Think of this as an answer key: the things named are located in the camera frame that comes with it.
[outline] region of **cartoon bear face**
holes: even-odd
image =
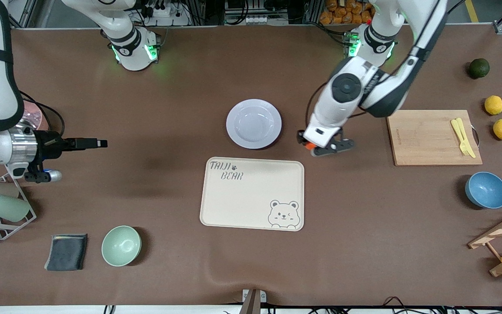
[[[301,219],[297,213],[299,205],[297,201],[291,201],[289,204],[280,203],[277,200],[271,201],[271,213],[268,215],[268,222],[274,227],[281,228],[293,227],[299,225]]]

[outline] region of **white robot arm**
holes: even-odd
[[[0,0],[0,165],[6,165],[14,178],[25,176],[29,181],[55,181],[60,173],[44,171],[44,160],[56,159],[63,151],[107,147],[107,142],[62,139],[55,131],[37,131],[19,124],[24,102],[13,76],[7,6],[6,0]]]
[[[136,0],[62,1],[66,6],[85,14],[102,28],[112,42],[115,58],[127,70],[142,70],[158,61],[159,35],[144,27],[135,27],[124,11],[132,8]]]
[[[298,141],[311,149],[313,156],[340,153],[353,147],[353,141],[343,137],[338,140],[336,136],[342,136],[342,125],[357,107],[374,117],[388,117],[400,109],[446,22],[447,0],[371,2],[380,4],[379,8],[393,10],[390,14],[378,14],[392,16],[399,12],[405,16],[414,34],[414,45],[396,75],[384,73],[360,56],[340,62],[315,104],[307,129],[298,132]],[[393,18],[387,20],[389,27],[393,22],[400,22],[400,18]]]

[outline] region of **brown table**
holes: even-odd
[[[477,171],[502,177],[502,142],[489,132],[497,118],[482,111],[483,98],[502,97],[502,36],[491,25],[447,26],[404,105],[467,109],[482,142],[477,167],[395,167],[385,119],[368,115],[345,125],[352,151],[311,157],[295,131],[343,56],[314,27],[170,30],[160,63],[141,72],[117,65],[97,30],[12,35],[20,89],[63,114],[66,136],[108,139],[109,148],[64,153],[46,163],[63,181],[27,187],[39,218],[0,242],[0,304],[223,304],[257,287],[272,304],[399,296],[405,304],[502,305],[502,277],[488,273],[497,260],[466,246],[502,220],[502,209],[475,210],[463,192]],[[399,40],[391,65],[410,47],[408,28]],[[488,77],[466,76],[474,58],[490,61]],[[283,131],[269,149],[242,149],[227,136],[228,111],[247,98],[281,113]],[[213,156],[303,163],[303,229],[203,226]],[[114,268],[100,255],[118,225],[142,232],[133,266]],[[51,235],[83,232],[84,270],[44,270]]]

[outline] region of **black circular joint cap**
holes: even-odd
[[[332,96],[339,103],[353,101],[360,93],[361,82],[354,74],[340,74],[332,82]]]

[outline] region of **mint green bowl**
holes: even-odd
[[[102,241],[102,257],[111,266],[125,266],[139,255],[141,236],[129,226],[111,229]]]

